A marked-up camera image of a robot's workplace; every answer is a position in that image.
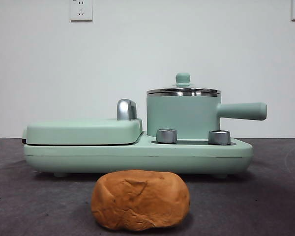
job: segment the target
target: saucepan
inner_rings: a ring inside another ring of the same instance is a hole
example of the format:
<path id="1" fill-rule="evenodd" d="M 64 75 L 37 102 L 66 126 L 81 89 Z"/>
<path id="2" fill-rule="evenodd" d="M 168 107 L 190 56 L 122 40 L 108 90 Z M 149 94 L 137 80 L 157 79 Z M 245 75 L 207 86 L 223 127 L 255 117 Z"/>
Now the saucepan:
<path id="1" fill-rule="evenodd" d="M 266 104 L 221 104 L 221 91 L 196 88 L 188 73 L 178 73 L 176 84 L 147 91 L 147 135 L 158 129 L 177 130 L 178 139 L 207 139 L 220 129 L 220 118 L 266 119 Z"/>

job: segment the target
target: bread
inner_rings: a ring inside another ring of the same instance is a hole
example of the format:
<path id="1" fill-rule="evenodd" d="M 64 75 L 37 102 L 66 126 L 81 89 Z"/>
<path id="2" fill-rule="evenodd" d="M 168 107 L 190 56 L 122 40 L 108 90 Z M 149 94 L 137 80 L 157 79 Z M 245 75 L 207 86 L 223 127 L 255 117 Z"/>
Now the bread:
<path id="1" fill-rule="evenodd" d="M 106 174 L 97 181 L 91 210 L 108 229 L 142 231 L 181 223 L 189 201 L 188 188 L 178 175 L 129 170 Z"/>

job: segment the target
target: tabletop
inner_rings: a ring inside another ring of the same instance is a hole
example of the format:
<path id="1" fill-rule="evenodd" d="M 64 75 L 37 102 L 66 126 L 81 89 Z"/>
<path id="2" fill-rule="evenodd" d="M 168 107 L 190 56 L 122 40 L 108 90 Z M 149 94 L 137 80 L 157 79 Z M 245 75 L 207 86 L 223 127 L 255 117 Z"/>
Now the tabletop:
<path id="1" fill-rule="evenodd" d="M 190 211 L 173 228 L 109 231 L 90 211 L 102 174 L 56 178 L 30 167 L 21 139 L 0 138 L 0 236 L 295 236 L 295 139 L 241 139 L 254 147 L 247 171 L 215 179 L 179 175 Z"/>

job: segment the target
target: pot lid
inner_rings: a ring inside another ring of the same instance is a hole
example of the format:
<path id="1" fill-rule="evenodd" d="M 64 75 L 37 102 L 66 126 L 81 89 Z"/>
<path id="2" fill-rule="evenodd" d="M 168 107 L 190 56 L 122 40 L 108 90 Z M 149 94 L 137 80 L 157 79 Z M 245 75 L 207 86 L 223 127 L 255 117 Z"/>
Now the pot lid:
<path id="1" fill-rule="evenodd" d="M 220 90 L 210 88 L 197 88 L 190 83 L 190 75 L 188 73 L 178 73 L 176 75 L 176 84 L 169 88 L 159 88 L 147 91 L 147 94 L 154 93 L 170 93 L 170 92 L 201 92 L 220 94 Z"/>

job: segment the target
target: silver knob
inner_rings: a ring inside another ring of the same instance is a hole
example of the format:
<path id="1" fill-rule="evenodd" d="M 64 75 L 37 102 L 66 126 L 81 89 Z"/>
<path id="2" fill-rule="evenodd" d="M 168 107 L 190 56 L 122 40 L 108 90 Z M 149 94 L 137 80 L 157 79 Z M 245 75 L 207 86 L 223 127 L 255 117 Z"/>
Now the silver knob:
<path id="1" fill-rule="evenodd" d="M 156 141 L 162 144 L 175 144 L 177 142 L 177 130 L 158 129 L 156 131 Z"/>
<path id="2" fill-rule="evenodd" d="M 231 144 L 231 135 L 227 130 L 211 130 L 208 132 L 208 143 L 214 145 Z"/>

